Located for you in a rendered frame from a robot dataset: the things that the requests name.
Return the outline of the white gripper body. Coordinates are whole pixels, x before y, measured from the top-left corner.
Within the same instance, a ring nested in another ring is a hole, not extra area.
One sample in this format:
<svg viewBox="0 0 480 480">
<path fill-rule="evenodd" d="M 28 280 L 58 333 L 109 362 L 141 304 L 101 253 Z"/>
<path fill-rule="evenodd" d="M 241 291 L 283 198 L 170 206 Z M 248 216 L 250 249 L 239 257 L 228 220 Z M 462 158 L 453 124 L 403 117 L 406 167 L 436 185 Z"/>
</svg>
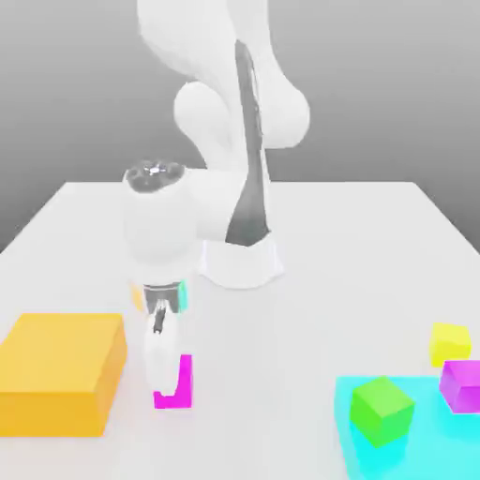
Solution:
<svg viewBox="0 0 480 480">
<path fill-rule="evenodd" d="M 148 317 L 143 357 L 146 378 L 153 391 L 175 393 L 180 366 L 180 340 L 177 320 L 171 311 L 157 311 Z"/>
</svg>

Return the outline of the small magenta cube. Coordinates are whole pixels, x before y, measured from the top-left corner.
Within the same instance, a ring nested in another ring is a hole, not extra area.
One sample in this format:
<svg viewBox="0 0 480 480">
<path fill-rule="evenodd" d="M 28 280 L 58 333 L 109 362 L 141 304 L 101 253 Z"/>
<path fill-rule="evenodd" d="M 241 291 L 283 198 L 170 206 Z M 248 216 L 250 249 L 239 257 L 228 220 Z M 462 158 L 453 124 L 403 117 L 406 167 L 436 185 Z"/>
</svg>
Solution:
<svg viewBox="0 0 480 480">
<path fill-rule="evenodd" d="M 180 357 L 177 385 L 174 393 L 163 396 L 159 391 L 153 393 L 154 408 L 157 410 L 190 409 L 193 403 L 193 361 L 191 354 Z"/>
</svg>

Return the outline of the small green cube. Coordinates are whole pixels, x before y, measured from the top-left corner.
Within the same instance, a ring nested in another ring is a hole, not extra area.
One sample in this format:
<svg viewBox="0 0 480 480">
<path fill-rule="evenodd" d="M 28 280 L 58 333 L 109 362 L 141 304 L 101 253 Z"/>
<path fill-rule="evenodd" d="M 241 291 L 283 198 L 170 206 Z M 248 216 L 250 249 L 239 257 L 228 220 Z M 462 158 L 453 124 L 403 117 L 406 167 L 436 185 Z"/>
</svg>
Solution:
<svg viewBox="0 0 480 480">
<path fill-rule="evenodd" d="M 352 391 L 350 420 L 376 448 L 408 434 L 415 402 L 386 376 Z"/>
</svg>

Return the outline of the small yellow cube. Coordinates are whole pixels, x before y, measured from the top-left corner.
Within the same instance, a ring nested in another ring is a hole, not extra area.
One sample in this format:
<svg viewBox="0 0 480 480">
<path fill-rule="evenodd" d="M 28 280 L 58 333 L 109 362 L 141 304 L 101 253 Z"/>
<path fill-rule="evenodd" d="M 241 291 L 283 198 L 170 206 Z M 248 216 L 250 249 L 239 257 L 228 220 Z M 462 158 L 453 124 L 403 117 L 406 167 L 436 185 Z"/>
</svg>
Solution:
<svg viewBox="0 0 480 480">
<path fill-rule="evenodd" d="M 469 359 L 472 341 L 467 326 L 435 322 L 429 342 L 430 364 L 441 368 L 447 360 Z"/>
</svg>

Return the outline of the small purple cube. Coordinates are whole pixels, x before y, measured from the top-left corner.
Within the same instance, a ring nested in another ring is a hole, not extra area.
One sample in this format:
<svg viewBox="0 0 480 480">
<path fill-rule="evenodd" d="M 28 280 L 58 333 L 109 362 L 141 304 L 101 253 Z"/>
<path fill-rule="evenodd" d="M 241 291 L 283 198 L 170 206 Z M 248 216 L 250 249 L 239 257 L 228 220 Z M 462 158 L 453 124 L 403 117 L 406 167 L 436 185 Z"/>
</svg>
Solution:
<svg viewBox="0 0 480 480">
<path fill-rule="evenodd" d="M 453 413 L 480 413 L 480 360 L 448 360 L 439 389 Z"/>
</svg>

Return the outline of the large orange box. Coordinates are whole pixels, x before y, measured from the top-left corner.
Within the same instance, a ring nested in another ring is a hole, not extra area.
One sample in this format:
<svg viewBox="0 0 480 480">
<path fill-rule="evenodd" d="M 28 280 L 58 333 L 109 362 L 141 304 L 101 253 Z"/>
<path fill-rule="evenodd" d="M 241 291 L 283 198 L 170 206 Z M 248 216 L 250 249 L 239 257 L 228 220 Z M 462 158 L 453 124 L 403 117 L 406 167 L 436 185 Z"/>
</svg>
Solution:
<svg viewBox="0 0 480 480">
<path fill-rule="evenodd" d="M 0 437 L 99 437 L 127 360 L 118 313 L 24 313 L 0 343 Z"/>
</svg>

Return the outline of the large cyan box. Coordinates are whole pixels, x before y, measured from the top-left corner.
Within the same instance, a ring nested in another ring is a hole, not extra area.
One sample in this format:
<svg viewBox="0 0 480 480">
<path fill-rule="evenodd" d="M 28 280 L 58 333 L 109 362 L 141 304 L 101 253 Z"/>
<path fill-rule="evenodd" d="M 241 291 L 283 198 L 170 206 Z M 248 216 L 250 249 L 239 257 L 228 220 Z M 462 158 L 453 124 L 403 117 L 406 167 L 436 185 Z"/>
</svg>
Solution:
<svg viewBox="0 0 480 480">
<path fill-rule="evenodd" d="M 350 421 L 353 389 L 368 376 L 336 381 L 335 419 L 349 480 L 480 480 L 480 414 L 454 414 L 434 376 L 392 381 L 415 402 L 407 436 L 373 447 Z"/>
</svg>

